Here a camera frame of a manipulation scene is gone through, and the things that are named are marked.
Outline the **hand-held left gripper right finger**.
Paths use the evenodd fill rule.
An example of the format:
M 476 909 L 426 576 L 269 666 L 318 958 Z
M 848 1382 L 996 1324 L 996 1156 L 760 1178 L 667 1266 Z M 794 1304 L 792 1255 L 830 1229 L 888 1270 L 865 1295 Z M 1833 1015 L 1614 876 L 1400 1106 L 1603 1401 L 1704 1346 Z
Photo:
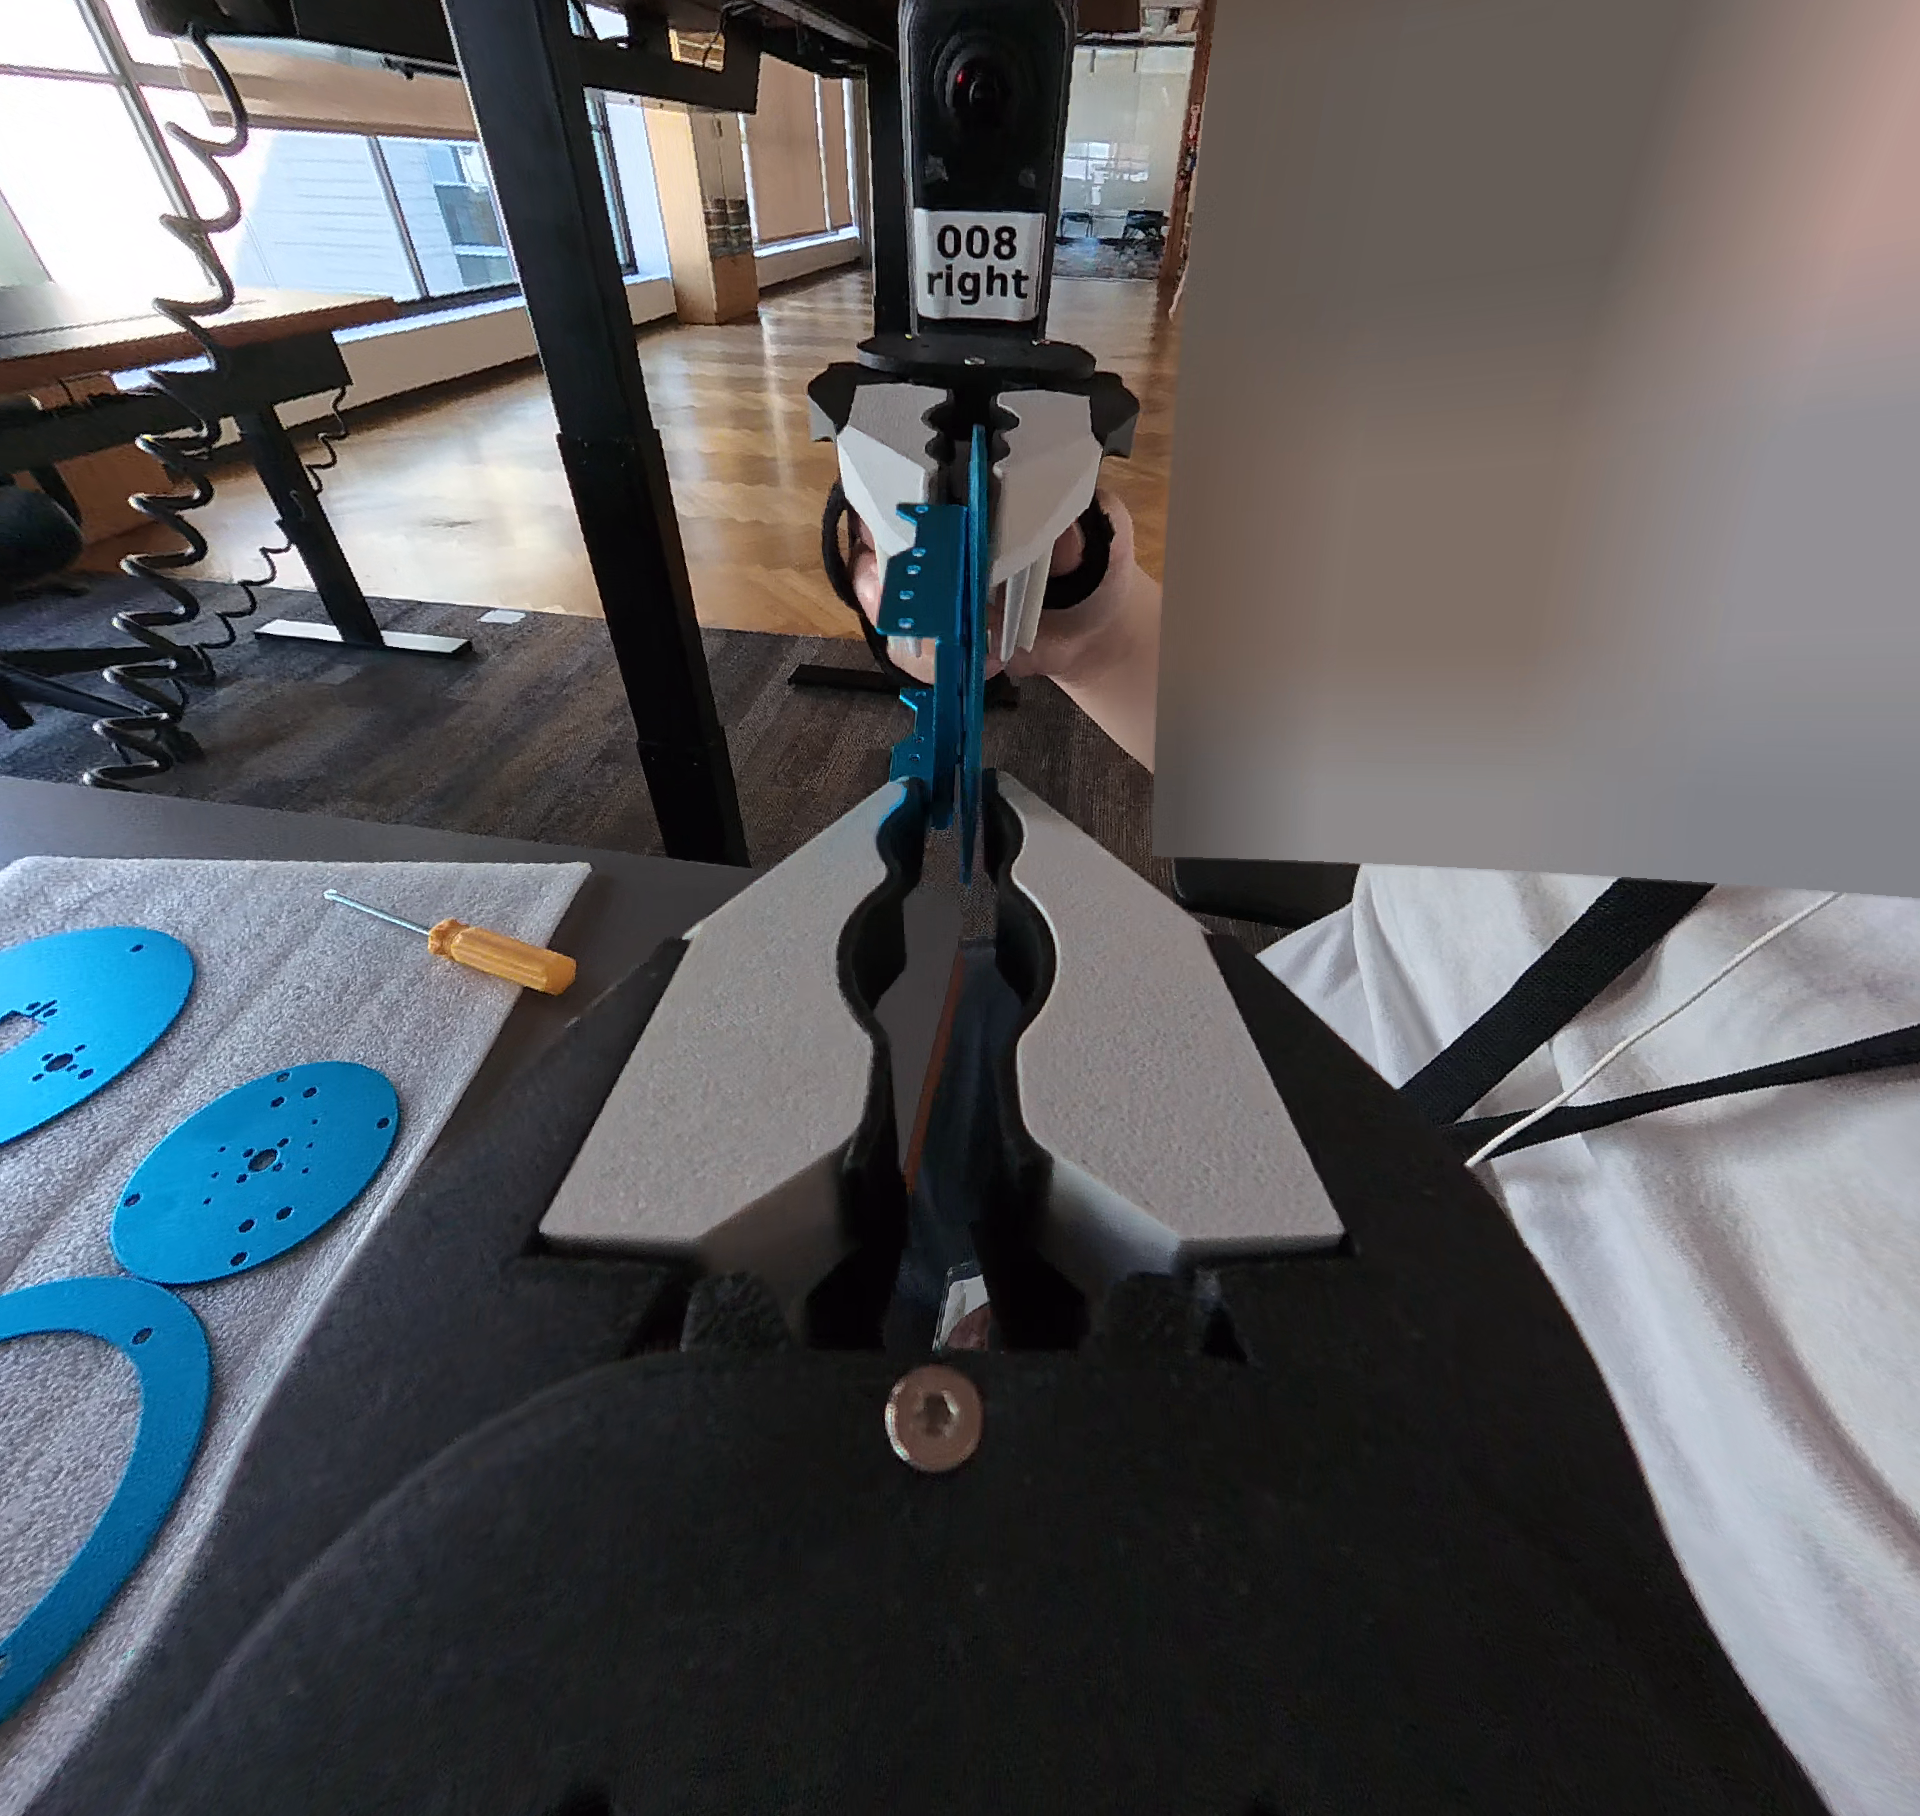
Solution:
M 1343 1225 L 1204 928 L 1016 779 L 992 776 L 992 1307 L 1080 1344 L 1115 1282 L 1320 1258 Z

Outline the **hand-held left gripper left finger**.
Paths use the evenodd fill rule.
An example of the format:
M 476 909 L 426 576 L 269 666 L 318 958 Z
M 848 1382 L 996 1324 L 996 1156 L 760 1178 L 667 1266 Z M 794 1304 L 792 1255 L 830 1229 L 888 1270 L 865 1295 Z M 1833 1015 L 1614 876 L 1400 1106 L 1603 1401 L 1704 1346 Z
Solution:
M 683 935 L 548 1247 L 749 1273 L 803 1342 L 880 1348 L 905 1190 L 876 1003 L 922 849 L 925 787 L 882 782 Z

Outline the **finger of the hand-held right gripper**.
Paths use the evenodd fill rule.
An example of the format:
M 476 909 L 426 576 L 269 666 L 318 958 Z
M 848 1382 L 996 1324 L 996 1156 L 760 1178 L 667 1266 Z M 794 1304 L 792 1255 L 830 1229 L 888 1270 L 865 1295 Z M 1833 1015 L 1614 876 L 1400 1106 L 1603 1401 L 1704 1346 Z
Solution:
M 1057 540 L 1087 508 L 1103 459 L 1087 395 L 996 395 L 989 437 L 992 661 L 1032 649 Z
M 879 565 L 922 540 L 901 508 L 951 505 L 951 395 L 832 395 L 839 481 Z

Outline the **yellow handled screwdriver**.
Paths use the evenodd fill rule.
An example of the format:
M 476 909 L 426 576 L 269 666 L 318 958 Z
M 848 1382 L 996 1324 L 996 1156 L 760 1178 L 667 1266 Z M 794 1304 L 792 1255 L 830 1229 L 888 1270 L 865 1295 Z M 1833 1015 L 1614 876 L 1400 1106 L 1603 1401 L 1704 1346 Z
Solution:
M 567 991 L 577 974 L 577 965 L 571 956 L 454 917 L 445 917 L 434 925 L 421 925 L 337 889 L 326 889 L 325 899 L 424 940 L 429 951 L 442 961 L 516 988 L 557 996 Z

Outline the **person's right forearm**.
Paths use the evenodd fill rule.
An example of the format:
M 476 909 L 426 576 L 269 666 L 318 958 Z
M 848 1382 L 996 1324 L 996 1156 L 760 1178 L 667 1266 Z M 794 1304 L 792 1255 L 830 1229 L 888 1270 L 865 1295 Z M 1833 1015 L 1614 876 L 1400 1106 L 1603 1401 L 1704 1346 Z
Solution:
M 1058 678 L 1068 699 L 1084 709 L 1140 767 L 1157 767 L 1159 692 L 1152 678 Z

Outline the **black standing desk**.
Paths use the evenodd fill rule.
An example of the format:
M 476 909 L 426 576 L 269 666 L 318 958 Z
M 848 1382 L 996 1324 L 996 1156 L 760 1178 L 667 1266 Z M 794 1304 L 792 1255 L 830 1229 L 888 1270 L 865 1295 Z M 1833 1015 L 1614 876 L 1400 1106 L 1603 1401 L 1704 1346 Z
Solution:
M 442 0 L 672 858 L 749 861 L 565 0 Z

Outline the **wooden top desk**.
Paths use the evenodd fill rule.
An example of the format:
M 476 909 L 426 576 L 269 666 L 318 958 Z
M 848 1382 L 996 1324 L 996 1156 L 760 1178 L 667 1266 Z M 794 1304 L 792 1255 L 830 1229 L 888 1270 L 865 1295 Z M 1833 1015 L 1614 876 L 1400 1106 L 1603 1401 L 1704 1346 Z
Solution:
M 295 543 L 325 605 L 325 621 L 276 620 L 266 635 L 401 651 L 426 656 L 465 655 L 460 635 L 382 632 L 341 552 L 319 496 L 276 414 L 279 403 L 331 395 L 349 385 L 335 333 L 398 316 L 387 296 L 239 292 L 210 322 L 221 354 L 212 375 L 189 379 L 190 399 L 216 420 L 234 420 L 254 466 L 273 503 L 276 521 Z M 63 381 L 186 365 L 201 352 L 190 333 L 121 292 L 85 292 L 60 285 L 2 292 L 2 394 L 20 397 Z M 165 397 L 125 395 L 112 403 L 45 408 L 5 428 L 5 474 L 130 444 L 168 428 L 179 413 Z

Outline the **person's right hand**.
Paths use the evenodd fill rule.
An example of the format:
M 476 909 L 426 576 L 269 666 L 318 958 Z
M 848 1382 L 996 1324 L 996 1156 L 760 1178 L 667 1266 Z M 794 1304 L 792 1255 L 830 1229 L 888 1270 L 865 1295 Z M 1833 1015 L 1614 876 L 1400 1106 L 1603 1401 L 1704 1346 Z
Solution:
M 1033 645 L 1012 655 L 1010 674 L 1019 678 L 1044 675 L 1066 689 L 1076 703 L 1096 720 L 1123 717 L 1127 706 L 1140 709 L 1127 694 L 1129 678 L 1147 697 L 1152 694 L 1152 675 L 1159 664 L 1159 608 L 1160 586 L 1140 567 L 1135 534 L 1126 503 L 1103 490 L 1096 496 L 1099 515 L 1112 530 L 1107 571 L 1099 587 L 1081 603 L 1066 608 L 1044 608 Z M 858 512 L 844 515 L 844 543 L 841 548 L 849 594 L 861 616 L 876 627 L 882 565 L 875 540 Z M 1068 532 L 1054 542 L 1049 580 L 1073 573 L 1081 563 L 1084 537 L 1099 518 L 1084 512 Z

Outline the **white foam sheet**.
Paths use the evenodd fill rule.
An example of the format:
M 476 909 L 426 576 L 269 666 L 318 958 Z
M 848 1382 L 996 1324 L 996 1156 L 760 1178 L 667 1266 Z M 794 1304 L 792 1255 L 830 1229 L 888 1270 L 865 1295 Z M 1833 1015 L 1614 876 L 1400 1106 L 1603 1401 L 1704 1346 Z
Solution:
M 179 940 L 195 988 L 109 1089 L 2 1156 L 5 1293 L 124 1275 L 111 1216 L 142 1159 L 226 1093 L 319 1060 L 382 1073 L 398 1138 L 364 1193 L 293 1253 L 179 1289 L 204 1328 L 212 1398 L 199 1457 L 156 1540 L 79 1646 L 5 1719 L 5 1807 L 26 1807 L 131 1684 L 165 1611 L 210 1590 L 217 1511 L 267 1391 L 337 1277 L 403 1190 L 515 1008 L 516 990 L 433 958 L 423 940 L 329 903 L 337 889 L 413 922 L 456 917 L 548 940 L 581 865 L 358 865 L 22 858 L 5 869 L 5 947 L 109 925 Z

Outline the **small blue metal disc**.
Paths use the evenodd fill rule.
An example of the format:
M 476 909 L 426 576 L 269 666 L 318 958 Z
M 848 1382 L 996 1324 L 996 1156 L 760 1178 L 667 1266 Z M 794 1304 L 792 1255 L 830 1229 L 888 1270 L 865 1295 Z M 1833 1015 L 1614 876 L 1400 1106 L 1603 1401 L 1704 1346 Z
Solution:
M 398 1125 L 393 1083 L 362 1062 L 301 1062 L 241 1083 L 131 1173 L 111 1220 L 112 1255 L 158 1284 L 279 1260 L 359 1196 Z

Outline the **large blue metal disc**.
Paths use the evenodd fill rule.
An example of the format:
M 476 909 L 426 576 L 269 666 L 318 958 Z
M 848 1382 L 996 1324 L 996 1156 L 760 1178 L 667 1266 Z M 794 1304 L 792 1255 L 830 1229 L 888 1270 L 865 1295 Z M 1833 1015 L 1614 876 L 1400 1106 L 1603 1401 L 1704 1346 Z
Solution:
M 97 927 L 2 954 L 2 1017 L 29 1036 L 2 1057 L 2 1143 L 99 1094 L 164 1036 L 195 985 L 184 942 L 150 927 Z

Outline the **person's white shirt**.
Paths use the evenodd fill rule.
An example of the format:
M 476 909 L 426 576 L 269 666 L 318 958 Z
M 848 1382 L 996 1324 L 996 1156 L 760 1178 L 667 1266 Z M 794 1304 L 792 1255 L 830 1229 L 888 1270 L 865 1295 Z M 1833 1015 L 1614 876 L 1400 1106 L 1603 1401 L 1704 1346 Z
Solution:
M 1361 869 L 1262 965 L 1390 1083 L 1604 889 Z M 1469 1115 L 1534 1111 L 1818 892 L 1720 887 Z M 1915 898 L 1839 896 L 1575 1102 L 1915 1023 Z M 1918 1805 L 1915 1066 L 1673 1108 L 1484 1170 L 1593 1351 L 1742 1683 L 1837 1812 Z

